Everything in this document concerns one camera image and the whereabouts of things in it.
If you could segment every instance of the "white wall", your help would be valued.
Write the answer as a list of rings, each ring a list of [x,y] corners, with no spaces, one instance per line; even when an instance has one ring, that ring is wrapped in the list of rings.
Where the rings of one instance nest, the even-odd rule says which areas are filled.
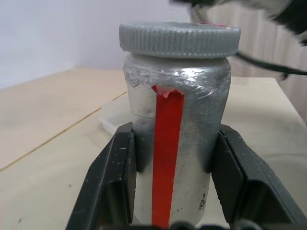
[[[121,69],[121,22],[188,20],[168,0],[0,0],[0,88],[76,65]]]
[[[0,88],[77,61],[72,0],[0,0]]]

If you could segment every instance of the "light wood surface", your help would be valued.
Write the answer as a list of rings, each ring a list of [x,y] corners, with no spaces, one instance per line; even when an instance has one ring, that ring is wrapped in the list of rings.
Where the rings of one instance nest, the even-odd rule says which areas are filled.
[[[121,71],[72,69],[0,91],[0,169],[126,90]]]

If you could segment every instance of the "wire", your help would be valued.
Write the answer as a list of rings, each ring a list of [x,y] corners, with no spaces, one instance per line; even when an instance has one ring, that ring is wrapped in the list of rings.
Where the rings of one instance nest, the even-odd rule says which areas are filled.
[[[260,60],[254,59],[252,57],[249,57],[245,54],[242,54],[239,51],[236,53],[236,57],[241,59],[241,60],[244,60],[244,61],[246,61],[246,62],[248,62],[248,63],[250,63],[254,66],[257,66],[259,68],[268,69],[268,70],[272,70],[272,71],[275,71],[275,72],[281,72],[281,73],[283,73],[284,80],[287,79],[287,77],[290,74],[306,75],[307,76],[307,71],[303,71],[303,70],[300,70],[300,69],[294,69],[294,68],[290,68],[290,67],[287,67],[287,66],[277,65],[277,64],[273,64],[273,63],[269,63],[269,62],[265,62],[265,61],[260,61]]]

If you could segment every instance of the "jar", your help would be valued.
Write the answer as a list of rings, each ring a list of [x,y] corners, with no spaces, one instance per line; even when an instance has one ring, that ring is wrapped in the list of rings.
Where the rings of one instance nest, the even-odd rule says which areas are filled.
[[[134,215],[141,224],[196,225],[205,209],[213,148],[240,29],[124,23],[120,46],[136,135]]]

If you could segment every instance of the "red stripe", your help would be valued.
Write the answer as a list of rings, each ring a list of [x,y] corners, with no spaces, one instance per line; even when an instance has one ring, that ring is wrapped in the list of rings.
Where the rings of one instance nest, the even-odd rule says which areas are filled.
[[[168,228],[184,95],[153,86],[157,93],[153,153],[152,225]]]

